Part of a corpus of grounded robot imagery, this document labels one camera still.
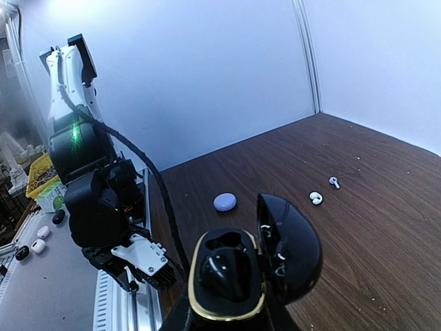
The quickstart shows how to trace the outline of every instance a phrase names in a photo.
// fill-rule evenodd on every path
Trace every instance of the white earbud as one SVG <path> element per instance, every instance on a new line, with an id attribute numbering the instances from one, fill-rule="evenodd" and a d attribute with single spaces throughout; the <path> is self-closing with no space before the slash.
<path id="1" fill-rule="evenodd" d="M 47 225 L 40 228 L 40 230 L 37 231 L 37 237 L 40 239 L 46 238 L 50 234 L 50 229 Z"/>
<path id="2" fill-rule="evenodd" d="M 44 242 L 44 240 L 41 239 L 37 239 L 36 241 L 34 241 L 34 243 L 30 246 L 30 249 L 33 250 L 34 252 L 36 252 L 37 254 L 40 254 L 41 252 L 43 252 L 43 250 L 46 247 L 46 243 Z"/>
<path id="3" fill-rule="evenodd" d="M 318 192 L 311 192 L 309 198 L 312 200 L 314 205 L 320 205 L 323 201 L 322 195 Z"/>
<path id="4" fill-rule="evenodd" d="M 337 190 L 340 189 L 340 185 L 338 185 L 337 177 L 331 177 L 331 178 L 329 179 L 329 183 L 330 183 L 331 185 L 335 185 Z"/>

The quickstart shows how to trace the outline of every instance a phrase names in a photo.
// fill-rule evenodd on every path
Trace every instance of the dark wood surface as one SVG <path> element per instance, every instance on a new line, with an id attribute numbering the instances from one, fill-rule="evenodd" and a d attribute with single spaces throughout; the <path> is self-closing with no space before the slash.
<path id="1" fill-rule="evenodd" d="M 288 306 L 302 330 L 441 330 L 441 158 L 319 114 L 163 172 L 188 257 L 214 228 L 256 235 L 256 195 L 289 199 L 314 224 L 324 251 L 315 289 Z M 341 185 L 328 183 L 336 176 Z M 176 258 L 150 181 L 155 239 Z M 309 200 L 319 191 L 319 206 Z M 220 214 L 213 199 L 233 192 Z M 163 293 L 165 313 L 182 283 Z"/>

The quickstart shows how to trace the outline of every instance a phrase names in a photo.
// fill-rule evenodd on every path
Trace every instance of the white backdrop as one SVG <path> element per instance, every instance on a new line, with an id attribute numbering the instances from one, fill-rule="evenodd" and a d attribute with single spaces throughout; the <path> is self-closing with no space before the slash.
<path id="1" fill-rule="evenodd" d="M 323 112 L 441 154 L 441 1 L 305 6 Z"/>
<path id="2" fill-rule="evenodd" d="M 160 170 L 313 114 L 291 0 L 19 3 L 43 112 L 39 52 L 83 33 L 105 122 Z"/>

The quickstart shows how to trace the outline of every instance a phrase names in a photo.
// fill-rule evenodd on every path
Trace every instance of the yellow crate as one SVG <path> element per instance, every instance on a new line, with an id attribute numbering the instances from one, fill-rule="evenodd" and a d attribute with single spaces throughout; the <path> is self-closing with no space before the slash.
<path id="1" fill-rule="evenodd" d="M 29 184 L 26 188 L 27 198 L 32 198 L 35 200 L 40 195 L 40 193 L 43 192 L 45 188 L 47 188 L 50 184 L 54 183 L 55 181 L 60 180 L 60 177 L 56 175 L 55 177 L 52 177 L 49 181 L 45 182 L 43 185 L 36 187 L 37 185 L 36 178 L 41 173 L 48 171 L 49 168 L 52 166 L 53 163 L 48 153 L 44 154 L 42 157 L 39 157 L 37 160 L 34 161 L 33 164 L 31 164 L 29 170 Z"/>

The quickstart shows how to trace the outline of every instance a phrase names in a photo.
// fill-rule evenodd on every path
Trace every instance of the gray surface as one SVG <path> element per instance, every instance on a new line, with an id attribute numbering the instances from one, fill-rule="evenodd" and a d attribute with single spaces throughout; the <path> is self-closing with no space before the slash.
<path id="1" fill-rule="evenodd" d="M 39 224 L 23 244 L 43 225 L 52 233 L 45 252 L 18 263 L 0 305 L 0 330 L 91 330 L 97 271 L 70 238 L 68 214 L 59 226 L 51 214 L 30 221 Z"/>

